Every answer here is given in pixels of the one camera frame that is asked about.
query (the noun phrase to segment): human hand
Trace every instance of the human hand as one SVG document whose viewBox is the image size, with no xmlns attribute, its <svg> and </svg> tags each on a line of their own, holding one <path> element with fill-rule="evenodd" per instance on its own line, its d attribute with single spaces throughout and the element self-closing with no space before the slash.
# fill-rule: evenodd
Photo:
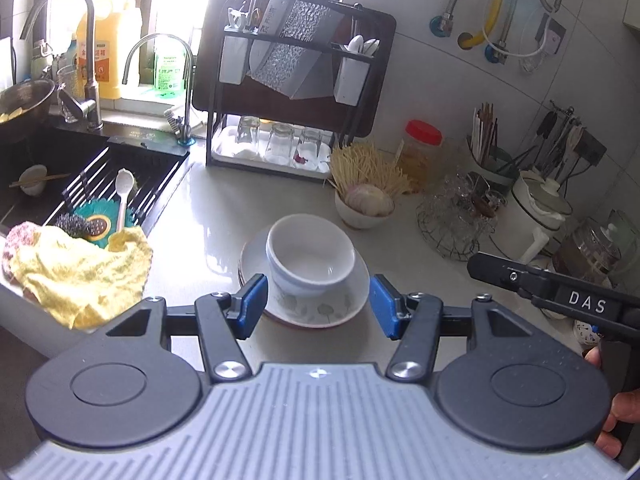
<svg viewBox="0 0 640 480">
<path fill-rule="evenodd" d="M 602 365 L 598 347 L 589 350 L 584 358 L 596 368 L 600 368 Z M 596 440 L 596 446 L 611 458 L 617 457 L 620 454 L 620 450 L 622 450 L 620 441 L 609 433 L 615 428 L 618 421 L 631 422 L 632 424 L 640 422 L 640 389 L 632 392 L 621 392 L 613 398 L 609 416 L 602 427 L 600 436 Z"/>
</svg>

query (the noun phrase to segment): small bowl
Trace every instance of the small bowl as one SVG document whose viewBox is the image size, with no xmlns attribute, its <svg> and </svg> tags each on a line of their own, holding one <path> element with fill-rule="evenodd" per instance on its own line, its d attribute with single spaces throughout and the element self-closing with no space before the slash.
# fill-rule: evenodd
<svg viewBox="0 0 640 480">
<path fill-rule="evenodd" d="M 371 229 L 372 227 L 385 222 L 393 214 L 392 211 L 387 216 L 366 216 L 346 205 L 340 198 L 337 191 L 335 192 L 334 197 L 335 208 L 338 211 L 338 215 L 340 215 L 340 218 L 342 218 L 342 221 L 345 224 L 354 229 Z"/>
<path fill-rule="evenodd" d="M 355 250 L 337 225 L 308 214 L 285 216 L 269 230 L 267 261 L 273 281 L 286 293 L 310 298 L 343 282 Z"/>
<path fill-rule="evenodd" d="M 33 180 L 43 176 L 47 176 L 47 167 L 42 164 L 36 164 L 24 170 L 19 180 Z M 30 186 L 20 186 L 20 189 L 29 196 L 38 196 L 44 191 L 46 185 L 46 182 L 37 182 Z"/>
</svg>

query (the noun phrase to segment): glass cup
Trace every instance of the glass cup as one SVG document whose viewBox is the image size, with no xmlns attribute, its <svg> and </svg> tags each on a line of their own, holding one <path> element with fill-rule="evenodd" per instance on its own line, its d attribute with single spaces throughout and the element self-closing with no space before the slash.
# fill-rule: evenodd
<svg viewBox="0 0 640 480">
<path fill-rule="evenodd" d="M 73 65 L 63 66 L 56 74 L 56 80 L 58 85 L 56 86 L 58 92 L 58 106 L 65 118 L 65 123 L 75 123 L 78 119 L 68 110 L 65 104 L 60 98 L 60 91 L 64 88 L 69 94 L 75 98 L 82 97 L 82 79 L 80 69 Z"/>
<path fill-rule="evenodd" d="M 322 133 L 315 128 L 305 128 L 293 154 L 293 165 L 296 168 L 314 170 L 318 167 L 318 155 L 322 145 Z"/>
<path fill-rule="evenodd" d="M 285 123 L 273 123 L 264 159 L 273 164 L 288 166 L 291 162 L 293 127 Z"/>
<path fill-rule="evenodd" d="M 258 155 L 258 117 L 243 116 L 238 123 L 233 154 L 239 158 L 255 158 Z"/>
</svg>

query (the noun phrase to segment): white plate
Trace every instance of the white plate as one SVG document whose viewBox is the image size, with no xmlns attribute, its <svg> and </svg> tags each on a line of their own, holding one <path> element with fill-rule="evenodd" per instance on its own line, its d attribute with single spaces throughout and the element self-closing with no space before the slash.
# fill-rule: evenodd
<svg viewBox="0 0 640 480">
<path fill-rule="evenodd" d="M 238 263 L 241 284 L 257 272 L 269 280 L 269 299 L 265 312 L 294 326 L 330 328 L 347 322 L 362 310 L 369 298 L 369 271 L 358 251 L 353 271 L 344 282 L 322 296 L 297 298 L 285 294 L 271 281 L 265 252 L 269 229 L 263 229 L 244 245 Z"/>
</svg>

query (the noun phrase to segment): white spoon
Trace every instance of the white spoon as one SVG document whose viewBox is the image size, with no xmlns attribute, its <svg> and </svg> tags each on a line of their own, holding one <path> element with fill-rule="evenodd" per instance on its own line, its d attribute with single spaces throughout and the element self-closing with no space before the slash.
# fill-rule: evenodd
<svg viewBox="0 0 640 480">
<path fill-rule="evenodd" d="M 120 197 L 120 208 L 118 209 L 118 222 L 116 224 L 116 232 L 119 233 L 124 227 L 124 218 L 127 212 L 127 198 L 133 189 L 135 182 L 133 174 L 124 168 L 118 172 L 116 177 L 116 193 Z"/>
<path fill-rule="evenodd" d="M 351 38 L 351 41 L 347 46 L 347 51 L 357 54 L 362 49 L 363 44 L 364 44 L 364 38 L 358 34 L 357 36 L 354 36 L 353 38 Z"/>
<path fill-rule="evenodd" d="M 373 56 L 380 46 L 380 40 L 367 40 L 362 45 L 362 53 L 365 56 Z"/>
</svg>

